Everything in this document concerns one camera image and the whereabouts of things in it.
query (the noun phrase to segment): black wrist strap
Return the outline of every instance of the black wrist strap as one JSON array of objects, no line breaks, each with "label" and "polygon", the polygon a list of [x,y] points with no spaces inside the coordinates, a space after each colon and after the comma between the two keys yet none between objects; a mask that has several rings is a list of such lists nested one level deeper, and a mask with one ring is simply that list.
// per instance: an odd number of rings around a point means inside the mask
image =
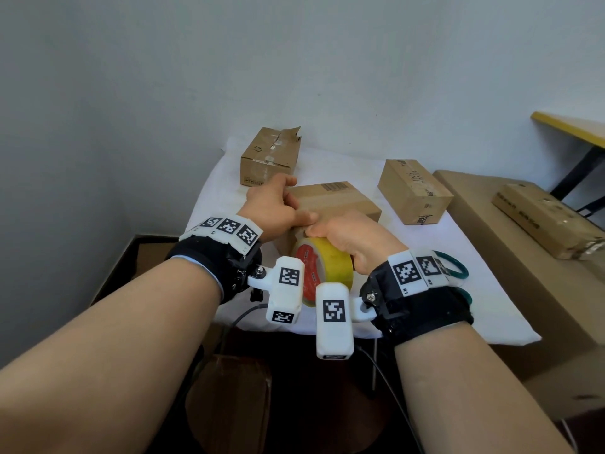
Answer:
[{"label": "black wrist strap", "polygon": [[372,323],[394,346],[444,326],[460,321],[473,324],[474,320],[468,302],[454,287],[402,296],[388,261],[370,274],[359,295],[375,308]]},{"label": "black wrist strap", "polygon": [[247,276],[261,265],[260,241],[246,257],[231,245],[216,242],[210,237],[191,236],[178,242],[166,259],[182,256],[193,259],[215,276],[223,289],[221,304],[248,288]]}]

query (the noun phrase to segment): yellow desk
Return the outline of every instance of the yellow desk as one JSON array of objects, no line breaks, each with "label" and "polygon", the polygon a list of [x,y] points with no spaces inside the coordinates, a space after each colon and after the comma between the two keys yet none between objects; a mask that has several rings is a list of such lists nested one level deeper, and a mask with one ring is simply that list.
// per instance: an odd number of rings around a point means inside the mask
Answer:
[{"label": "yellow desk", "polygon": [[[531,118],[592,144],[592,148],[567,176],[550,192],[561,200],[605,159],[605,123],[534,111]],[[605,208],[605,196],[578,210],[585,217]]]}]

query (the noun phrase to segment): packing tape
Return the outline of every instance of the packing tape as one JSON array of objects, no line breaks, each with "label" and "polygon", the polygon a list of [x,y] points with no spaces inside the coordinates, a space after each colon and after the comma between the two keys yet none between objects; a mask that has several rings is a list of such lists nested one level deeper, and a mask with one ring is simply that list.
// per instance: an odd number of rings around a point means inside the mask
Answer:
[{"label": "packing tape", "polygon": [[315,306],[315,288],[323,282],[340,282],[351,290],[353,262],[324,237],[306,237],[294,245],[292,256],[304,263],[303,301]]}]

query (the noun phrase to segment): yellow table edge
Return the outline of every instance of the yellow table edge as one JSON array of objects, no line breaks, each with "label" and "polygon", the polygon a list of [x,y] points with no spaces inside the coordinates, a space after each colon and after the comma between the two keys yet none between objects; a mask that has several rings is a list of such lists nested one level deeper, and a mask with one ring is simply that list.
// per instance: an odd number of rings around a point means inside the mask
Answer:
[{"label": "yellow table edge", "polygon": [[582,140],[586,140],[586,142],[590,142],[596,146],[599,146],[600,148],[605,149],[605,137],[598,136],[590,131],[587,131],[586,129],[582,129],[578,126],[568,123],[563,119],[566,118],[565,116],[544,113],[542,111],[534,111],[531,115],[531,118],[535,121],[548,124],[555,129],[567,132],[570,135],[581,138]]}]

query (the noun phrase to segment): white wall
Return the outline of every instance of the white wall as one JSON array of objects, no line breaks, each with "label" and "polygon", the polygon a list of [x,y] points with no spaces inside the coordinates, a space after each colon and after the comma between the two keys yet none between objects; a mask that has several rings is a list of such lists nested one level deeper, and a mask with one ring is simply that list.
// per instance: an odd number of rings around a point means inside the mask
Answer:
[{"label": "white wall", "polygon": [[0,3],[0,367],[84,310],[132,237],[64,14]]},{"label": "white wall", "polygon": [[218,148],[263,125],[302,125],[303,147],[550,188],[587,148],[532,111],[575,103],[605,120],[605,0],[74,6],[95,135],[140,232],[182,231]]}]

